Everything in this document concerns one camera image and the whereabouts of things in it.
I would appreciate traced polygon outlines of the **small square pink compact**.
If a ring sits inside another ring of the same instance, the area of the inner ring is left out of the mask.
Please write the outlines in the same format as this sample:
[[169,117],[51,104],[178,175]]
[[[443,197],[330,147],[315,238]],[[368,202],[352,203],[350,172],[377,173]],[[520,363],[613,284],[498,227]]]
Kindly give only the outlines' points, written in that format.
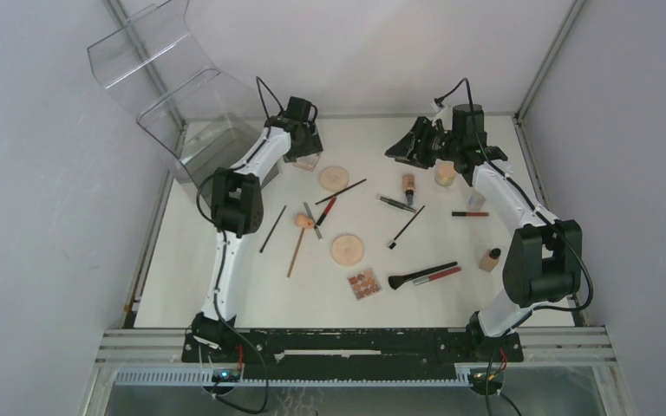
[[315,153],[298,158],[295,162],[292,163],[292,165],[309,172],[314,172],[320,159],[321,154]]

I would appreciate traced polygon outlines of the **clear acrylic makeup organizer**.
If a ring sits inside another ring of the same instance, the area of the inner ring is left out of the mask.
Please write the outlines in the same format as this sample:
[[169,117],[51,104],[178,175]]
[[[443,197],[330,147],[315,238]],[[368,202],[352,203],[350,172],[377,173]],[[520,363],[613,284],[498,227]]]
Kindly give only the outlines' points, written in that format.
[[113,33],[88,46],[96,81],[134,119],[189,198],[211,201],[208,177],[241,165],[262,137],[256,89],[218,68],[187,25],[187,1],[151,2],[129,15],[107,7]]

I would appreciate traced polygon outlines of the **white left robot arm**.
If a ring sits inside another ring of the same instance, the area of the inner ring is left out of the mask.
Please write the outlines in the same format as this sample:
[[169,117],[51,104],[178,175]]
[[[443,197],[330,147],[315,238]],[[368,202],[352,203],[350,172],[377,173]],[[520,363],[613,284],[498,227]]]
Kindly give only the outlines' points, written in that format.
[[233,327],[234,280],[240,275],[250,235],[264,219],[262,180],[279,160],[294,163],[323,151],[317,115],[312,102],[292,96],[286,107],[267,118],[251,149],[231,166],[216,169],[196,193],[196,207],[217,234],[212,282],[191,333],[215,361],[230,359],[243,341]]

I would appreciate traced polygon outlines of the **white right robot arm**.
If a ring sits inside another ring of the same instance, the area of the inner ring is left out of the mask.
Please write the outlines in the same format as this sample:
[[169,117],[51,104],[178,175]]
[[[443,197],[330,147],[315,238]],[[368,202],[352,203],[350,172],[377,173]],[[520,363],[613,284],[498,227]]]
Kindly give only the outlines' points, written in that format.
[[474,359],[490,360],[500,351],[500,337],[534,310],[558,310],[561,300],[580,290],[586,276],[580,226],[559,219],[527,196],[513,178],[506,154],[488,145],[481,106],[441,107],[434,118],[420,116],[385,154],[422,169],[437,161],[452,163],[512,235],[503,262],[503,289],[468,324],[473,332],[466,338],[467,352]]

